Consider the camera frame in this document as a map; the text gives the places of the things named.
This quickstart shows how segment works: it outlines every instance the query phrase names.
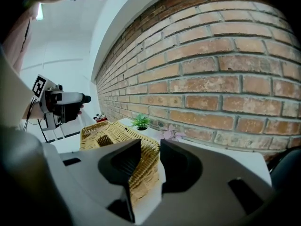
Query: green plant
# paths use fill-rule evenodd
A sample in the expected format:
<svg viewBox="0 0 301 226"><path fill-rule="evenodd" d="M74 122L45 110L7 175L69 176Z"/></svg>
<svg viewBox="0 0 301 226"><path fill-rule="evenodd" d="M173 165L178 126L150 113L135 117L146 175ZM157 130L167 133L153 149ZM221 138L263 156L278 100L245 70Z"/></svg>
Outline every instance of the green plant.
<svg viewBox="0 0 301 226"><path fill-rule="evenodd" d="M150 119L146 117L146 115L139 114L132 122L132 126L137 126L138 129L147 128L150 123Z"/></svg>

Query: wicker basket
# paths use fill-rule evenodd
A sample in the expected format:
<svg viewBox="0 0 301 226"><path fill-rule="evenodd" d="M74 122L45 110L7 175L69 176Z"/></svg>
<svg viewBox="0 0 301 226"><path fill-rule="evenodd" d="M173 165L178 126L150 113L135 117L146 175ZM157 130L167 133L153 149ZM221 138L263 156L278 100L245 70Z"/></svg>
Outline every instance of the wicker basket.
<svg viewBox="0 0 301 226"><path fill-rule="evenodd" d="M86 138L80 149L98 148L130 139L141 139L141 159L128 182L131 202L135 206L139 199L144 197L159 179L157 168L160 150L159 143L116 121L99 132L96 138Z"/></svg>
<svg viewBox="0 0 301 226"><path fill-rule="evenodd" d="M101 127L104 127L106 125L109 125L110 123L108 121L102 121L96 124L93 124L91 126L84 127L80 131L80 144L89 137L91 134L97 134L97 132L100 131Z"/></svg>

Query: potted plant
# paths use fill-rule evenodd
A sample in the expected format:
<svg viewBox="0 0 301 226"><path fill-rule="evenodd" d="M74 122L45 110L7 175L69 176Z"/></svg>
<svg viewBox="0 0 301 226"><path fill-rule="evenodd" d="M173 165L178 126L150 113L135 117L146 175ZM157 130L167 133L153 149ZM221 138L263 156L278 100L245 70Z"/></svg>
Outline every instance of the potted plant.
<svg viewBox="0 0 301 226"><path fill-rule="evenodd" d="M132 122L132 126L137 126L137 130L146 130L150 123L150 119L146 115L139 114Z"/></svg>
<svg viewBox="0 0 301 226"><path fill-rule="evenodd" d="M185 133L177 132L173 125L169 125L168 128L161 127L160 129L160 139L179 141L181 137L185 136Z"/></svg>

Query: black slot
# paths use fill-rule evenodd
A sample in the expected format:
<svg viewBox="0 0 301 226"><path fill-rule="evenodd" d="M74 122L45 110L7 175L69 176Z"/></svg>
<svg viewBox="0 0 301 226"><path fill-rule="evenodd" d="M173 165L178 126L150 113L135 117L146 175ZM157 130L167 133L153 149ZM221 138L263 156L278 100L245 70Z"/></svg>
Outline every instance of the black slot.
<svg viewBox="0 0 301 226"><path fill-rule="evenodd" d="M75 158L71 158L71 159L65 160L65 161L63 161L63 163L64 163L65 166L70 166L70 165L73 165L73 164L78 163L80 161L81 160L79 158L75 157Z"/></svg>

